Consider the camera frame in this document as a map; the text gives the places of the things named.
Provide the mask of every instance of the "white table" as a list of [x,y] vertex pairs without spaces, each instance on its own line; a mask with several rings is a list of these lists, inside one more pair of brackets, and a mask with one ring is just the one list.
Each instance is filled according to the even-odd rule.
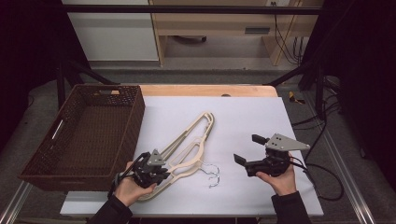
[[[161,151],[197,116],[209,111],[215,116],[215,125],[205,144],[204,162],[220,168],[220,182],[210,189],[208,175],[197,171],[152,200],[135,203],[131,206],[134,217],[262,217],[275,213],[271,187],[257,177],[248,177],[244,167],[233,161],[233,154],[247,161],[262,160],[265,150],[251,141],[254,133],[295,138],[281,98],[145,96],[145,103],[135,155],[154,148]],[[292,155],[303,160],[300,151]],[[308,214],[323,215],[312,184],[300,168],[294,170]],[[61,214],[91,217],[105,201],[106,192],[69,192]]]

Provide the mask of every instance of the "hand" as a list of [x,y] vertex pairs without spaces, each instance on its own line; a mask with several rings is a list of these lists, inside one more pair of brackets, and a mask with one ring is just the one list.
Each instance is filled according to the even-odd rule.
[[269,176],[263,172],[257,172],[256,176],[271,185],[275,193],[279,196],[297,191],[293,165],[290,165],[284,174],[277,177]]
[[[131,166],[132,164],[133,163],[131,161],[128,161],[125,170],[128,169],[128,167]],[[140,186],[138,186],[130,176],[128,176],[121,180],[114,195],[123,204],[125,204],[125,206],[129,207],[134,202],[136,202],[137,199],[140,198],[141,196],[152,193],[152,191],[154,191],[155,186],[157,186],[157,184],[152,184],[148,188],[143,189]]]

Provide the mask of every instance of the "person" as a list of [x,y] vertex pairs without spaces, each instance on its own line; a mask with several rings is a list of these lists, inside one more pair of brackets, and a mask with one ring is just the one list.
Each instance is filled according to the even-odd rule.
[[[277,224],[311,223],[301,195],[296,188],[293,165],[290,165],[284,174],[277,177],[269,176],[263,172],[257,172],[256,176],[269,184],[276,193],[272,197],[272,202],[276,211]],[[155,186],[156,184],[153,184],[147,189],[143,189],[131,177],[122,179],[114,194],[88,221],[88,224],[127,223],[133,215],[129,207],[142,195],[154,191]]]

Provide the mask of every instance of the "sleeve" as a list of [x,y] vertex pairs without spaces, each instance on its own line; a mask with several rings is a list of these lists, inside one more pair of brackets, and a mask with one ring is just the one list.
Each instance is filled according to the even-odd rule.
[[274,195],[272,201],[276,211],[277,224],[311,223],[299,191],[285,196]]
[[129,207],[113,195],[88,221],[88,224],[125,224],[131,217],[132,212]]

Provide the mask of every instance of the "brown woven basket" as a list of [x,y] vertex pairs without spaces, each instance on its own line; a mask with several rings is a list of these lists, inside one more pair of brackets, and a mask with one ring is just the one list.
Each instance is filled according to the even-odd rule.
[[76,85],[19,178],[43,190],[107,191],[142,124],[139,86]]

